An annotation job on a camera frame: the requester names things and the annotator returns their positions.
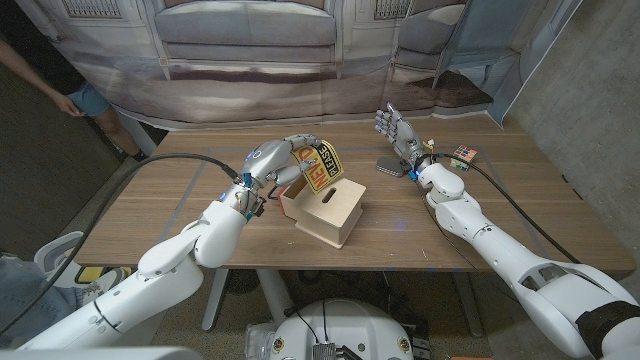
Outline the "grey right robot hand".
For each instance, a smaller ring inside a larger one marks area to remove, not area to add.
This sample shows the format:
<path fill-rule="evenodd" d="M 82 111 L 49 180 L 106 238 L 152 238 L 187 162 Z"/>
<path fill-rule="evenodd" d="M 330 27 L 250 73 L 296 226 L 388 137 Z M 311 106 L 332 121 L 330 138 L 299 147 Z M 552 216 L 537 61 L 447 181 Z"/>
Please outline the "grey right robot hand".
<path fill-rule="evenodd" d="M 430 150 L 391 102 L 386 107 L 386 110 L 376 112 L 375 130 L 386 137 L 397 155 L 411 166 L 414 173 L 419 174 L 432 164 Z"/>

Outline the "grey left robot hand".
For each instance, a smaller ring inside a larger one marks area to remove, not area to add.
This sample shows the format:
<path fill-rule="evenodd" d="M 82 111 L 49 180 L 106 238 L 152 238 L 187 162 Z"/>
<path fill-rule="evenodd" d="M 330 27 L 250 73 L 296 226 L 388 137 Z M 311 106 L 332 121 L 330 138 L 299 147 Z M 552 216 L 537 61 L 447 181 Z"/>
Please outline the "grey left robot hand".
<path fill-rule="evenodd" d="M 315 161 L 302 160 L 298 165 L 287 166 L 291 152 L 320 144 L 321 139 L 315 135 L 295 134 L 259 145 L 247 156 L 241 169 L 244 185 L 258 189 L 269 181 L 277 186 L 294 183 Z"/>

